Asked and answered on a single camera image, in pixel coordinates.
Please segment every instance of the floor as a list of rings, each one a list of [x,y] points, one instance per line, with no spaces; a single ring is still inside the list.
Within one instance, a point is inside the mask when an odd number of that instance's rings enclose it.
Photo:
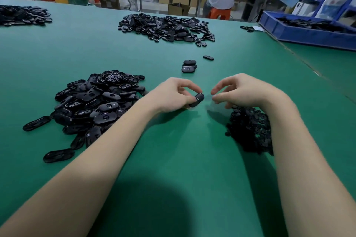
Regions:
[[[120,6],[121,9],[128,9],[130,4],[127,0],[119,0],[120,1]],[[237,9],[231,11],[231,18],[230,20],[238,21],[241,19],[243,9],[245,7],[245,3],[240,2],[237,4]],[[145,13],[159,13],[159,14],[168,14],[168,5],[167,4],[161,4],[159,2],[148,2],[148,1],[142,1],[142,8],[143,12]],[[131,6],[131,10],[133,11],[135,9],[135,5]],[[189,10],[189,16],[194,16],[195,15],[196,8],[191,7]],[[198,13],[199,17],[202,17],[202,8],[200,9]]]

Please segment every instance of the green table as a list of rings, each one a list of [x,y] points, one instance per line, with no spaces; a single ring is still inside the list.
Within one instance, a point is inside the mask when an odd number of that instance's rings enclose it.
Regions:
[[[293,43],[284,45],[356,104],[356,52]]]
[[[157,44],[117,30],[127,11],[24,0],[0,4],[41,6],[53,17],[46,27],[0,28],[0,222],[70,162],[42,161],[73,140],[60,125],[52,121],[32,132],[22,126],[51,113],[54,95],[68,82],[108,69],[145,75],[148,90],[168,77],[188,78],[206,99],[150,122],[90,236],[287,235],[273,157],[244,153],[224,135],[230,111],[211,103],[211,88],[239,72],[272,83],[295,101],[331,167],[356,197],[356,106],[267,34],[209,20],[216,42],[206,48]],[[181,73],[182,61],[193,58],[197,71]]]

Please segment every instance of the metal table leg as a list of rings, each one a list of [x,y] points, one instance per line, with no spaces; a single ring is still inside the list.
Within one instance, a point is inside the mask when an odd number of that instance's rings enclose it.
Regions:
[[[202,0],[198,0],[198,1],[197,1],[197,9],[195,10],[195,16],[196,16],[196,17],[198,17],[201,4],[202,4]]]
[[[137,7],[137,0],[135,0],[135,11],[139,11],[139,8]]]
[[[140,0],[140,12],[142,12],[142,0]]]

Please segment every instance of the blue plastic bin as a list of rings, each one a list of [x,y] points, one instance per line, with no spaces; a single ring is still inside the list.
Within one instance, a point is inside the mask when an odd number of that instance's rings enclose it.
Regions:
[[[343,34],[337,32],[287,26],[276,19],[280,17],[286,17],[287,19],[291,20],[303,19],[324,21],[324,19],[320,18],[264,11],[259,23],[277,40],[356,51],[356,34]],[[332,24],[356,32],[355,28],[343,25],[337,21],[332,21]]]

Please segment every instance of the blue tray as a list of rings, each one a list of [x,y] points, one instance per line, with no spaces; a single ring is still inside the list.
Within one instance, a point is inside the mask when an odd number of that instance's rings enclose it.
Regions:
[[[286,17],[287,19],[291,20],[303,19],[324,21],[324,19],[320,18],[264,11],[259,23],[277,40],[356,51],[356,34],[343,34],[337,32],[287,26],[276,19],[280,17]],[[332,24],[356,32],[355,28],[343,25],[337,21],[332,21]]]

